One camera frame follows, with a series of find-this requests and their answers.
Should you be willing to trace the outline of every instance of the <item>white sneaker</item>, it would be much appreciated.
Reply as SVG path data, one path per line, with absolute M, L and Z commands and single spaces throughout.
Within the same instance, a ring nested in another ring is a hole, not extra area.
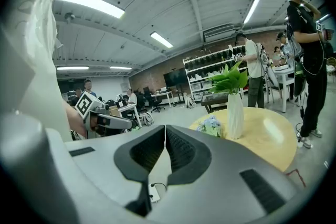
M 309 137 L 299 136 L 299 142 L 302 142 L 305 148 L 312 147 Z
M 322 137 L 322 133 L 321 133 L 321 131 L 318 130 L 318 129 L 312 130 L 312 131 L 309 133 L 309 135 L 314 135 L 314 136 L 316 136 L 316 137 Z

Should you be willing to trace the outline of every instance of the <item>light fixture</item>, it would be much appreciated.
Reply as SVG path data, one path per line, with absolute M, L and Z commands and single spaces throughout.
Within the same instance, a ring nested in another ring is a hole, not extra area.
M 110 67 L 110 69 L 127 69 L 127 70 L 130 70 L 132 68 L 131 67 Z
M 123 11 L 122 9 L 115 7 L 107 2 L 104 2 L 103 0 L 62 0 L 62 1 L 72 2 L 75 4 L 94 8 L 111 16 L 114 16 L 118 19 L 125 13 L 125 11 Z
M 323 21 L 325 18 L 327 18 L 330 14 L 325 14 L 321 19 L 319 19 L 317 22 L 321 22 Z
M 77 67 L 71 67 L 71 66 L 64 66 L 64 67 L 57 67 L 57 70 L 87 70 L 89 69 L 88 66 L 77 66 Z
M 171 45 L 167 40 L 165 40 L 163 37 L 161 37 L 157 32 L 153 32 L 150 34 L 150 36 L 154 39 L 156 39 L 158 42 L 165 45 L 167 48 L 172 48 L 173 45 Z
M 253 0 L 253 4 L 252 4 L 252 6 L 250 8 L 250 11 L 248 12 L 248 14 L 246 16 L 246 19 L 244 20 L 244 24 L 246 24 L 250 20 L 252 14 L 254 12 L 254 10 L 256 9 L 256 7 L 257 7 L 257 5 L 259 3 L 259 1 L 260 0 Z

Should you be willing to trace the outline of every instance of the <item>brick wall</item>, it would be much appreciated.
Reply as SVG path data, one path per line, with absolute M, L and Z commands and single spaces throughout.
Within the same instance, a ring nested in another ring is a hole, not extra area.
M 279 42 L 276 41 L 276 35 L 279 31 L 267 31 L 260 32 L 256 34 L 246 35 L 248 39 L 253 40 L 255 43 L 261 43 L 265 47 L 266 52 L 269 54 L 270 58 L 273 57 L 274 47 L 279 45 Z M 228 48 L 228 45 L 234 46 L 234 39 L 228 39 L 224 41 L 220 41 L 216 44 L 212 44 L 207 48 L 210 49 L 211 52 L 216 52 L 220 50 L 224 50 Z M 195 49 L 192 51 L 188 51 L 184 54 L 178 55 L 172 59 L 169 59 L 165 62 L 162 62 L 156 66 L 148 68 L 132 77 L 130 77 L 130 85 L 133 90 L 139 89 L 143 92 L 144 87 L 149 87 L 151 91 L 156 91 L 162 87 L 165 87 L 165 81 L 163 78 L 163 74 L 171 72 L 171 69 L 176 68 L 184 68 L 182 60 L 188 56 L 202 56 L 203 52 L 200 52 L 199 49 Z M 186 93 L 190 93 L 189 85 L 183 85 L 183 91 Z

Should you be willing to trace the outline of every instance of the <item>vase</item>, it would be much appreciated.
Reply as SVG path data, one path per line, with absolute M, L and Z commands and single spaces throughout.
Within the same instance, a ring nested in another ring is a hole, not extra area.
M 229 94 L 227 105 L 228 135 L 232 139 L 241 137 L 244 126 L 244 111 L 240 94 Z

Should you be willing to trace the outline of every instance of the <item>dark green pants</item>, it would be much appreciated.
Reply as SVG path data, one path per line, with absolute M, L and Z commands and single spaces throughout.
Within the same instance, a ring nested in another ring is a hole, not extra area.
M 248 78 L 248 95 L 247 105 L 250 108 L 255 108 L 258 102 L 259 108 L 264 108 L 264 83 L 262 77 Z

